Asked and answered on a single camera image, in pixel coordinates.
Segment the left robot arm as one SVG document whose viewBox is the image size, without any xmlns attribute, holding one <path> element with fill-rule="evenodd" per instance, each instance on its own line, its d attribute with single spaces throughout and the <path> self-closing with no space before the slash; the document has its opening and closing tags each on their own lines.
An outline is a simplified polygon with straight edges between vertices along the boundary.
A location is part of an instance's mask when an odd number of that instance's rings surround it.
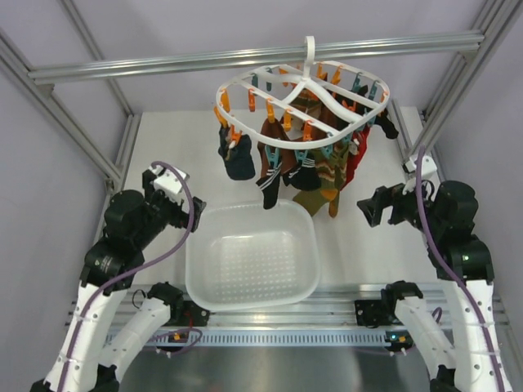
<svg viewBox="0 0 523 392">
<path fill-rule="evenodd" d="M 193 198 L 194 214 L 184 212 L 163 191 L 117 193 L 105 210 L 102 237 L 89 249 L 78 285 L 73 319 L 51 371 L 33 391 L 117 391 L 129 366 L 165 323 L 185 313 L 182 291 L 156 283 L 132 319 L 110 342 L 116 310 L 126 297 L 143 251 L 169 225 L 193 232 L 206 203 Z"/>
</svg>

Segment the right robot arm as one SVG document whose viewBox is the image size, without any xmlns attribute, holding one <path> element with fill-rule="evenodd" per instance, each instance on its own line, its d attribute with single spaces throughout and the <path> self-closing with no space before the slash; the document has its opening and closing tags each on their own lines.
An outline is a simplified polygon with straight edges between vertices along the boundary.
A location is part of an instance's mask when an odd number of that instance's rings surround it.
<svg viewBox="0 0 523 392">
<path fill-rule="evenodd" d="M 381 312 L 402 324 L 420 353 L 432 391 L 510 391 L 493 316 L 494 267 L 490 251 L 473 232 L 479 208 L 476 192 L 446 180 L 435 196 L 404 186 L 377 188 L 357 202 L 372 227 L 391 209 L 389 224 L 411 224 L 424 234 L 427 255 L 445 295 L 451 338 L 441 328 L 416 283 L 389 283 L 381 291 Z"/>
</svg>

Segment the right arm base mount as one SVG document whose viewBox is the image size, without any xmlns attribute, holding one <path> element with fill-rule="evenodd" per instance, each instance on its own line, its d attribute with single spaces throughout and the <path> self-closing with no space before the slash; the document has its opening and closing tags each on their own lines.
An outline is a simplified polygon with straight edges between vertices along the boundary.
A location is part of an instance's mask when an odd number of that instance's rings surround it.
<svg viewBox="0 0 523 392">
<path fill-rule="evenodd" d="M 380 291 L 380 298 L 377 300 L 356 300 L 357 325 L 367 328 L 401 325 L 395 314 L 396 302 L 411 296 L 423 298 L 416 283 L 401 280 L 387 284 Z"/>
</svg>

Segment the white round clip hanger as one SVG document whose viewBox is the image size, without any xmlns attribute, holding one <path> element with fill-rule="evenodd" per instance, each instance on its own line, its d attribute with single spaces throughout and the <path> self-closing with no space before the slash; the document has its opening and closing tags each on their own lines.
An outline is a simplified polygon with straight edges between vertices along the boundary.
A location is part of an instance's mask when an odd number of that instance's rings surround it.
<svg viewBox="0 0 523 392">
<path fill-rule="evenodd" d="M 297 65 L 267 65 L 242 73 L 223 83 L 213 108 L 219 124 L 229 132 L 230 144 L 239 145 L 248 135 L 262 144 L 290 150 L 319 149 L 374 125 L 391 96 L 378 76 L 339 61 L 318 61 L 315 39 L 305 39 L 305 59 Z M 284 131 L 298 131 L 296 140 L 265 136 L 232 113 L 229 90 L 245 90 L 248 109 L 266 108 L 266 120 Z"/>
</svg>

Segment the red santa sock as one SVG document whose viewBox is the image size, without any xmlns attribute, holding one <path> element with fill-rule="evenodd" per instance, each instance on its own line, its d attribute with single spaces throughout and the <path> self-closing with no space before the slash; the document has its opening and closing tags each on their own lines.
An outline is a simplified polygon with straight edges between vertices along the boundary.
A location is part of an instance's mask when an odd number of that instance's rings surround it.
<svg viewBox="0 0 523 392">
<path fill-rule="evenodd" d="M 370 130 L 371 128 L 366 126 L 362 131 L 355 131 L 353 133 L 349 158 L 347 160 L 347 168 L 350 169 L 352 173 L 355 172 L 367 151 Z"/>
</svg>

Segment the plain red sock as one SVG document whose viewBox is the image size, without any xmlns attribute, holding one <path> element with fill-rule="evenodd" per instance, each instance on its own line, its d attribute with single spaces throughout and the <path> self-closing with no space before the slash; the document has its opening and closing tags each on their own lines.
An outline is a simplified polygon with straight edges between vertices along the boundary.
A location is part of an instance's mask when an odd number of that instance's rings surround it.
<svg viewBox="0 0 523 392">
<path fill-rule="evenodd" d="M 346 164 L 346 179 L 340 190 L 344 190 L 355 177 L 355 172 L 360 164 L 360 160 L 357 157 L 352 157 L 347 160 Z"/>
</svg>

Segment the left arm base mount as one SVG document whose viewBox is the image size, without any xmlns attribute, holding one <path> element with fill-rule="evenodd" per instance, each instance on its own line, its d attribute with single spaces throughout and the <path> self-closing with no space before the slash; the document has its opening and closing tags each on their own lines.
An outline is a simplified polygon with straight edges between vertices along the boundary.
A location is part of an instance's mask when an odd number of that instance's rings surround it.
<svg viewBox="0 0 523 392">
<path fill-rule="evenodd" d="M 184 292 L 169 283 L 156 283 L 147 292 L 146 298 L 156 298 L 169 308 L 169 319 L 164 326 L 206 327 L 208 325 L 210 312 L 193 301 L 186 300 Z"/>
</svg>

